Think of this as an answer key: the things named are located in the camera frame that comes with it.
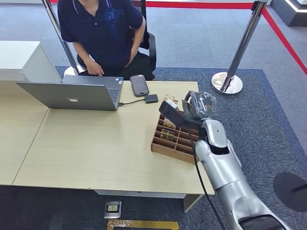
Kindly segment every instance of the black circular base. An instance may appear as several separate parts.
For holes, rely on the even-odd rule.
[[[307,183],[302,178],[282,172],[274,179],[274,189],[278,197],[287,207],[297,212],[307,212]]]

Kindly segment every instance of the clear plastic wrap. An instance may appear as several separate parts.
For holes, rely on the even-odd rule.
[[[191,91],[191,112],[197,119],[213,118],[216,99],[208,92]]]

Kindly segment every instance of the stanchion post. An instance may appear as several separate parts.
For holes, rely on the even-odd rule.
[[[74,74],[75,75],[79,75],[80,72],[79,69],[81,68],[80,66],[78,66],[75,59],[73,58],[73,54],[71,53],[70,49],[69,48],[68,44],[62,39],[60,36],[60,29],[59,22],[57,21],[57,17],[54,14],[54,11],[53,10],[51,4],[50,3],[49,0],[42,0],[42,3],[44,4],[45,8],[46,9],[48,15],[49,16],[50,20],[51,21],[53,27],[54,30],[57,32],[57,37],[60,39],[60,43],[62,44],[63,48],[64,49],[65,53],[67,54],[68,60],[70,61],[71,67],[68,68],[69,72],[71,72],[70,74]]]
[[[248,43],[250,41],[252,38],[253,34],[254,33],[255,29],[258,25],[259,21],[261,18],[262,11],[265,5],[267,4],[268,0],[256,0],[254,2],[254,4],[252,7],[252,16],[250,17],[250,21],[248,22],[248,25],[247,29],[245,30],[244,34],[243,35],[241,41],[240,42],[238,48],[237,49],[237,52],[235,53],[234,59],[232,60],[231,64],[230,65],[228,71],[227,72],[227,75],[225,77],[222,83],[222,86],[221,87],[221,79],[219,81],[219,84],[215,84],[216,81],[213,81],[213,78],[212,80],[212,86],[213,89],[215,89],[217,92],[222,93],[222,94],[226,94],[226,95],[231,95],[231,94],[237,94],[240,92],[242,89],[242,82],[241,80],[235,76],[234,74],[236,73],[237,69],[238,68],[239,64],[240,63],[242,57],[245,53]],[[231,82],[234,82],[234,87],[233,91],[231,92],[227,92],[228,88],[231,85]]]

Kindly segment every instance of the man's hand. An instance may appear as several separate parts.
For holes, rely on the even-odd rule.
[[[91,59],[88,59],[85,62],[87,71],[91,75],[102,76],[104,74],[104,70],[98,63],[95,62]]]
[[[135,50],[135,49],[131,49],[131,55],[130,55],[130,60],[129,61],[129,63],[128,64],[126,64],[126,66],[125,66],[125,68],[127,68],[128,66],[129,66],[132,61],[133,61],[133,59],[135,59],[135,57],[136,56],[136,54],[138,53],[138,50]]]

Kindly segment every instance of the navy polo shirt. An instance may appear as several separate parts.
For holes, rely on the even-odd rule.
[[[57,15],[63,40],[79,42],[102,68],[123,68],[130,60],[131,28],[138,29],[143,16],[131,0],[99,0],[96,15],[78,0],[59,0]]]

